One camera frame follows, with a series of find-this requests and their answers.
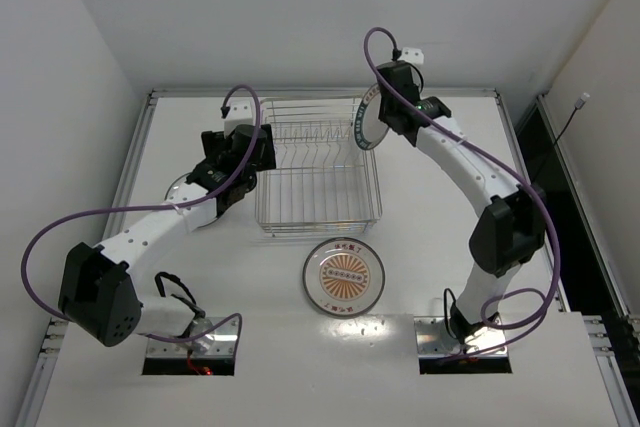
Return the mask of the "green rimmed plate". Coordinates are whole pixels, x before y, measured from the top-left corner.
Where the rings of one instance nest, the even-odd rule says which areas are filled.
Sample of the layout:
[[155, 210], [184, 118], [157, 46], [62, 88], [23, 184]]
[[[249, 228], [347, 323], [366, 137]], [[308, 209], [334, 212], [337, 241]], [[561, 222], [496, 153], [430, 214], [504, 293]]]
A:
[[379, 119], [381, 100], [380, 87], [374, 84], [365, 92], [357, 106], [352, 127], [355, 145], [360, 150], [375, 149], [389, 131], [389, 127]]

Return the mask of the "orange sunburst plate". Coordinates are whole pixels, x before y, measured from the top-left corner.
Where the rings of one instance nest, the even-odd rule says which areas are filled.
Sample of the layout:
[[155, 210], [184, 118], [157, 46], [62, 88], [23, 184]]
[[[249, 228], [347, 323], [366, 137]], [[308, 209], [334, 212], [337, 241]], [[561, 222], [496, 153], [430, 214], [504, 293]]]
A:
[[318, 244], [302, 267], [302, 288], [310, 305], [333, 318], [369, 313], [386, 284], [379, 255], [366, 243], [335, 237]]

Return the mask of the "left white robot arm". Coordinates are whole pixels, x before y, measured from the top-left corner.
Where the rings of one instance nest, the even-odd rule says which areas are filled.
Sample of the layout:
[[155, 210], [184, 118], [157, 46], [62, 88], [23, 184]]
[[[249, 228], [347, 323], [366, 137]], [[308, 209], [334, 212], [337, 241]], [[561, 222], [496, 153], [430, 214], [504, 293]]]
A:
[[198, 335], [205, 312], [191, 294], [143, 296], [138, 282], [191, 232], [221, 217], [276, 166], [272, 128], [240, 124], [201, 135], [205, 158], [159, 211], [91, 247], [67, 254], [58, 306], [106, 347], [132, 334], [182, 342]]

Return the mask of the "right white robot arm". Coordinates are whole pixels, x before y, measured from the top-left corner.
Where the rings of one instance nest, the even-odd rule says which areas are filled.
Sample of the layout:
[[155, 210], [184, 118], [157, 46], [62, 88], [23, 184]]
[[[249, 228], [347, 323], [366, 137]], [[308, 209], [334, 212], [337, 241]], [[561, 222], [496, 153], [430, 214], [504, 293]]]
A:
[[474, 265], [445, 322], [449, 335], [463, 342], [485, 319], [496, 318], [492, 299], [506, 293], [542, 247], [544, 220], [520, 181], [463, 144], [458, 122], [439, 98], [420, 97], [411, 64], [391, 61], [376, 71], [384, 79], [379, 120], [435, 161], [478, 216], [469, 240]]

